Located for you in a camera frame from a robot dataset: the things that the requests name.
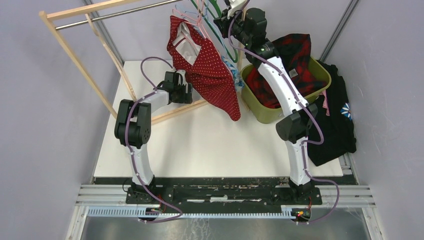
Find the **green hanger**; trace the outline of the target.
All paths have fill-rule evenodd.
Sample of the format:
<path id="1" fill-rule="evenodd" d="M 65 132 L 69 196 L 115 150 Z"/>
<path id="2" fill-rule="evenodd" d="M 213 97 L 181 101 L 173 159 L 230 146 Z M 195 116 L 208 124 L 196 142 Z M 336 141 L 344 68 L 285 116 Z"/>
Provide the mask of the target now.
<path id="1" fill-rule="evenodd" d="M 202 21 L 206 23 L 207 27 L 218 39 L 219 43 L 225 50 L 226 56 L 233 62 L 238 63 L 240 56 L 234 47 L 229 47 L 224 43 L 224 39 L 228 37 L 224 30 L 226 29 L 226 22 L 220 22 L 223 16 L 222 10 L 217 0 L 190 0 L 191 4 L 196 8 Z"/>

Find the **wooden hanger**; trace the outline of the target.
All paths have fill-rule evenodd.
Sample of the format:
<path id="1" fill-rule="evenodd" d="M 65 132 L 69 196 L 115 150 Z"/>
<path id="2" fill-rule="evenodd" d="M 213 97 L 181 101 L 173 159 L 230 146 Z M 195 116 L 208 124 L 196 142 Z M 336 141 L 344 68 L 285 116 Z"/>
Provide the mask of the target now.
<path id="1" fill-rule="evenodd" d="M 89 14 L 86 13 L 85 18 L 89 24 L 89 26 L 91 27 L 91 30 L 93 31 L 93 33 L 97 36 L 97 38 L 100 40 L 101 44 L 103 45 L 104 49 L 106 50 L 106 52 L 108 53 L 108 55 L 110 56 L 111 60 L 113 61 L 116 69 L 118 70 L 120 76 L 123 79 L 123 82 L 127 88 L 128 93 L 130 94 L 130 97 L 133 101 L 136 101 L 136 94 L 135 91 L 132 87 L 132 84 L 128 78 L 127 73 L 124 70 L 123 64 L 118 60 L 117 56 L 113 53 L 113 51 L 111 50 L 111 48 L 109 47 L 109 45 L 107 44 L 107 42 L 105 41 L 105 39 L 102 37 L 102 35 L 99 33 L 97 27 L 93 24 L 92 19 L 90 18 Z"/>

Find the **pink hanger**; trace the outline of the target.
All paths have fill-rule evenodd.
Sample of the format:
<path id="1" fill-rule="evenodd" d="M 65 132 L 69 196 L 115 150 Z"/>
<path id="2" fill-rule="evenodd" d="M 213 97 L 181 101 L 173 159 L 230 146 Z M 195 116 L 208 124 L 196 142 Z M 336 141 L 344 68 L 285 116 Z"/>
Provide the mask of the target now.
<path id="1" fill-rule="evenodd" d="M 171 41 L 172 47 L 190 65 L 193 65 L 202 49 L 199 43 L 195 42 L 194 32 L 200 35 L 202 40 L 210 40 L 215 44 L 215 49 L 220 56 L 225 56 L 225 50 L 214 34 L 210 31 L 201 16 L 194 10 L 189 10 L 182 4 L 175 4 L 172 15 L 182 19 L 182 23 L 176 27 L 176 37 Z"/>

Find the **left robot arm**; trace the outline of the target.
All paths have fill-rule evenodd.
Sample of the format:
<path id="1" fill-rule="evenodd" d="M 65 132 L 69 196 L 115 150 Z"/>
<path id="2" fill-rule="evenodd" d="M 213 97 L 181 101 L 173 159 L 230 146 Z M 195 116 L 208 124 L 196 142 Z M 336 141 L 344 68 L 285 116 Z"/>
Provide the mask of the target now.
<path id="1" fill-rule="evenodd" d="M 137 101 L 120 101 L 114 126 L 114 136 L 125 147 L 130 158 L 132 178 L 128 188 L 129 200 L 152 203 L 158 191 L 150 166 L 147 143 L 152 133 L 152 113 L 171 103 L 191 104 L 193 86 L 186 82 L 186 72 L 165 72 L 157 88 Z"/>

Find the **red plaid shirt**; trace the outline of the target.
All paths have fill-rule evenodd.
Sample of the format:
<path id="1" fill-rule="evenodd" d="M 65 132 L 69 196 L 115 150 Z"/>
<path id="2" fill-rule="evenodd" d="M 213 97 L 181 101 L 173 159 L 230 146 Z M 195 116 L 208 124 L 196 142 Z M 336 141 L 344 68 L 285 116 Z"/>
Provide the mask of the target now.
<path id="1" fill-rule="evenodd" d="M 291 33 L 274 40 L 273 44 L 279 52 L 284 68 L 302 96 L 312 94 L 327 85 L 309 70 L 312 48 L 309 34 Z M 271 87 L 257 69 L 251 70 L 245 83 L 263 106 L 270 109 L 281 107 Z"/>

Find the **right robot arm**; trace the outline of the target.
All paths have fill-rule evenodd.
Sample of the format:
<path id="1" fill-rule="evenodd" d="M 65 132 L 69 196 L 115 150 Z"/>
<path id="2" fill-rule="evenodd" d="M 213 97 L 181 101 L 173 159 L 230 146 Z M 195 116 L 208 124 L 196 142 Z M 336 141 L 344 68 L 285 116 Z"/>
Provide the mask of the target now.
<path id="1" fill-rule="evenodd" d="M 296 89 L 279 51 L 266 37 L 265 12 L 253 7 L 246 11 L 245 17 L 241 14 L 240 7 L 229 6 L 213 22 L 224 39 L 235 38 L 242 44 L 240 50 L 268 83 L 280 104 L 283 119 L 275 125 L 275 129 L 288 152 L 288 196 L 293 203 L 302 204 L 314 189 L 307 161 L 307 141 L 311 124 L 316 121 L 317 107 L 309 105 Z"/>

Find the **red polka dot garment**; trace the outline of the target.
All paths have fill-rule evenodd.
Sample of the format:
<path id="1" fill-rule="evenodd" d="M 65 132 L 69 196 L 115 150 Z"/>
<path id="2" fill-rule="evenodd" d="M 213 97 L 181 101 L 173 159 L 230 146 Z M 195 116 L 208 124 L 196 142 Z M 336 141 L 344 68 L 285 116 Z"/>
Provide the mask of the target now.
<path id="1" fill-rule="evenodd" d="M 241 118 L 233 76 L 208 38 L 182 18 L 170 16 L 166 46 L 173 66 L 185 71 L 185 79 L 211 105 L 233 121 Z"/>

